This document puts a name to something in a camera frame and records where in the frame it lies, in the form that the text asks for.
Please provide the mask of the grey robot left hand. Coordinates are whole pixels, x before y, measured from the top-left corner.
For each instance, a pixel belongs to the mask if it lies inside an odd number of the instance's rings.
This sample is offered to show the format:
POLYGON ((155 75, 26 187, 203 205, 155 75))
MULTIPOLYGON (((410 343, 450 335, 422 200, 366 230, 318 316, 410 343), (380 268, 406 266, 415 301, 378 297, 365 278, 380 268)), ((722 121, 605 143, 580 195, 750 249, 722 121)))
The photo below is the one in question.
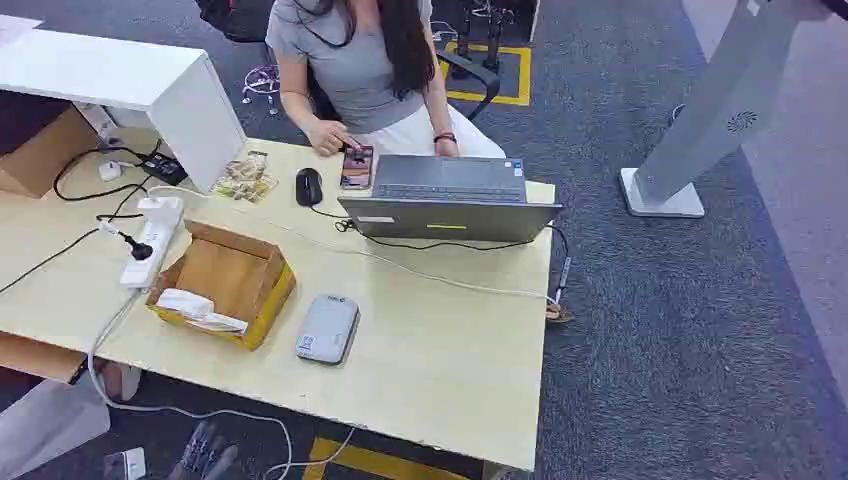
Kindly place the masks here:
POLYGON ((214 423, 202 421, 194 429, 167 479, 223 479, 235 464, 238 454, 237 444, 228 444, 217 432, 214 423))

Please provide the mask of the person's right hand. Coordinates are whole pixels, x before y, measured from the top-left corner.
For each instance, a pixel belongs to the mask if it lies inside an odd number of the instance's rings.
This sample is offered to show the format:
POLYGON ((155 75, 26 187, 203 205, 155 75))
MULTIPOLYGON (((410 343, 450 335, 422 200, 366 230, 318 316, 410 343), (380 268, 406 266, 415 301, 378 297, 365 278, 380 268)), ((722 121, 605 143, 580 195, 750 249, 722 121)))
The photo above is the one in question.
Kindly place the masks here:
POLYGON ((346 148, 360 150, 362 145, 338 121, 312 119, 304 130, 313 150, 320 156, 331 156, 346 148))

